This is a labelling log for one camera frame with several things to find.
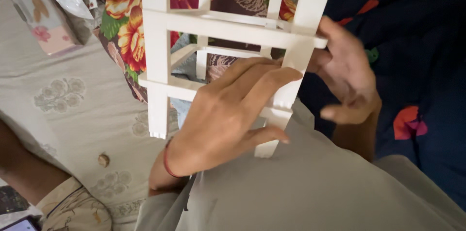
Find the navy blue fabric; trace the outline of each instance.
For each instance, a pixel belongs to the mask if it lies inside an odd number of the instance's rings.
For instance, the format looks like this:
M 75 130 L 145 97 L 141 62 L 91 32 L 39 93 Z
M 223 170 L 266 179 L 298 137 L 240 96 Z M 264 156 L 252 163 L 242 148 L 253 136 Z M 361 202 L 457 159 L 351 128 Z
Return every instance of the navy blue fabric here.
M 383 101 L 376 157 L 405 155 L 466 210 L 466 0 L 379 0 L 355 15 L 367 1 L 329 0 L 324 14 L 353 17 L 345 28 L 379 51 L 372 64 Z M 318 112 L 335 97 L 322 87 L 307 74 L 298 95 L 316 115 L 316 129 L 330 137 L 334 125 Z M 395 140 L 393 120 L 409 105 L 419 106 L 428 132 Z

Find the right hand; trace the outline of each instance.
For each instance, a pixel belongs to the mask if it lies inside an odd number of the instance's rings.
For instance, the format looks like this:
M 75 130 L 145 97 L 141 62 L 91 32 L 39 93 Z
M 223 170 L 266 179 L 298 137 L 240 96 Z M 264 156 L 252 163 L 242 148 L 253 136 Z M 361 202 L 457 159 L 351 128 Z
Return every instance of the right hand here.
M 307 71 L 316 73 L 341 105 L 325 106 L 321 117 L 337 124 L 360 124 L 380 108 L 376 77 L 362 43 L 345 28 L 322 17 L 318 33 L 328 38 L 328 49 L 314 49 Z
M 279 61 L 239 59 L 220 78 L 201 87 L 183 127 L 167 148 L 168 167 L 179 176 L 214 168 L 256 145 L 288 141 L 274 126 L 249 130 L 269 99 L 282 86 L 302 78 Z

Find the white plastic frame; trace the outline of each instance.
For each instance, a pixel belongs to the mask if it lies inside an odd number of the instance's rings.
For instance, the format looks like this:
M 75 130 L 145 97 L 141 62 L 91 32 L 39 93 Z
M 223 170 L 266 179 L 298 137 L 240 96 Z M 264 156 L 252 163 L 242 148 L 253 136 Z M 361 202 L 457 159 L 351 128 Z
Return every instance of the white plastic frame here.
M 199 0 L 199 9 L 170 9 L 170 0 L 144 0 L 143 19 L 147 71 L 139 76 L 147 87 L 149 132 L 166 139 L 169 97 L 192 101 L 204 84 L 171 76 L 171 71 L 197 52 L 198 78 L 205 78 L 207 53 L 249 58 L 270 58 L 272 47 L 286 49 L 282 67 L 304 73 L 314 48 L 325 48 L 327 41 L 315 36 L 327 0 L 300 0 L 293 23 L 278 19 L 282 0 L 270 0 L 267 18 L 210 11 L 211 0 Z M 189 44 L 170 54 L 170 31 L 198 35 L 197 44 Z M 261 45 L 260 52 L 208 45 L 208 37 Z M 280 88 L 270 106 L 260 113 L 266 124 L 285 129 L 292 115 L 291 106 L 301 81 Z M 278 141 L 259 145 L 256 157 L 268 158 Z

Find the red thread bracelet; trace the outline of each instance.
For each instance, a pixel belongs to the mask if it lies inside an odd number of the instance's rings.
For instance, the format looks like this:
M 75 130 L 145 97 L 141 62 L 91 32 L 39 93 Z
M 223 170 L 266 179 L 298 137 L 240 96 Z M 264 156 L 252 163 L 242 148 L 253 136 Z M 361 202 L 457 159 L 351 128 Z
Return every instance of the red thread bracelet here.
M 173 174 L 173 172 L 170 170 L 170 168 L 168 167 L 168 159 L 167 159 L 167 152 L 168 152 L 168 145 L 170 144 L 170 141 L 168 141 L 168 143 L 166 144 L 165 148 L 164 148 L 164 167 L 165 167 L 165 171 L 167 171 L 167 173 L 169 173 L 171 176 L 173 177 L 176 177 L 176 178 L 182 178 L 182 176 L 178 176 L 176 174 Z

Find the fingernail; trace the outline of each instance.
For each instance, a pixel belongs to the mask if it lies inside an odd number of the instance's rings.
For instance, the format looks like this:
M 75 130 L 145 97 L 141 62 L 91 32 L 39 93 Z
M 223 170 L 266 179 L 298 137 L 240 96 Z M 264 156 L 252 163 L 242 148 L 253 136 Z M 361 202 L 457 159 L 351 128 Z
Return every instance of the fingernail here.
M 335 111 L 331 109 L 323 109 L 321 111 L 321 117 L 325 119 L 332 119 L 335 117 Z

